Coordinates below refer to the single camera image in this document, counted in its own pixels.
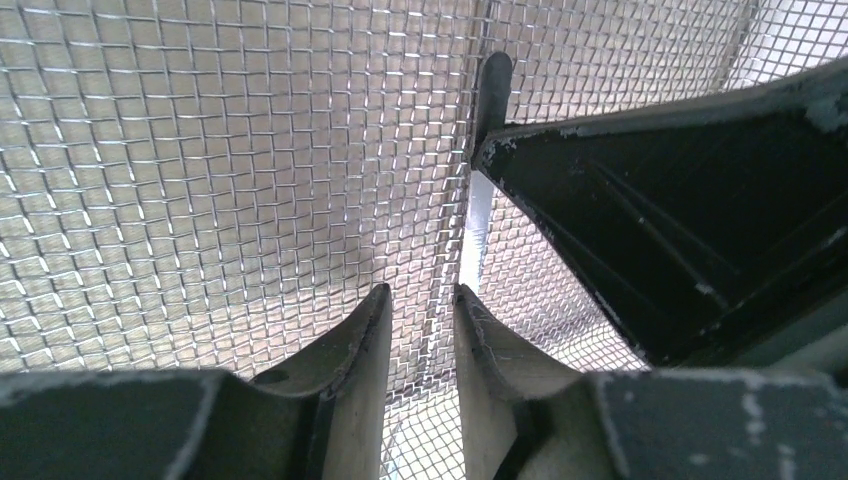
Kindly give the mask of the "metal surgical instrument tray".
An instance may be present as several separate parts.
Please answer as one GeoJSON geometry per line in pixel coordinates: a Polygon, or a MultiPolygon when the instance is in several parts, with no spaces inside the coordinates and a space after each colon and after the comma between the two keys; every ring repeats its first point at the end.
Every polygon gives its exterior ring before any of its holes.
{"type": "Polygon", "coordinates": [[[229,369],[394,296],[384,479],[464,475],[451,293],[578,370],[641,360],[466,161],[478,64],[547,122],[847,53],[843,1],[5,1],[1,368],[229,369]]]}

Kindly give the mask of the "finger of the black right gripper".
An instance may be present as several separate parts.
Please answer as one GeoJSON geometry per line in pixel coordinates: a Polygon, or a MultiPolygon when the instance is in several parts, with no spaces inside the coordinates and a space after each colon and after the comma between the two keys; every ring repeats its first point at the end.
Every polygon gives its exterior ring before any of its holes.
{"type": "Polygon", "coordinates": [[[495,130],[475,168],[654,366],[767,366],[847,324],[847,62],[495,130]]]}

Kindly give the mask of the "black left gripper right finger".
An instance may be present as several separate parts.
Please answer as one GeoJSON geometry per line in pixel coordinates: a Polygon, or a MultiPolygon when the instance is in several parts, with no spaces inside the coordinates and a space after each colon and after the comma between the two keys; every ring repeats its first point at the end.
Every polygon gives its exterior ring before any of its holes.
{"type": "Polygon", "coordinates": [[[847,393],[819,373],[573,370],[453,290],[470,479],[843,479],[847,393]]]}

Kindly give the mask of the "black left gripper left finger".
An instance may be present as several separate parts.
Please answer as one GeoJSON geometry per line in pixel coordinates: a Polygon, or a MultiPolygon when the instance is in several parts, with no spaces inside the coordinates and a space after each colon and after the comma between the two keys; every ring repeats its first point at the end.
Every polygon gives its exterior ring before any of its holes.
{"type": "Polygon", "coordinates": [[[5,479],[375,479],[392,295],[244,380],[220,369],[1,378],[5,479]]]}

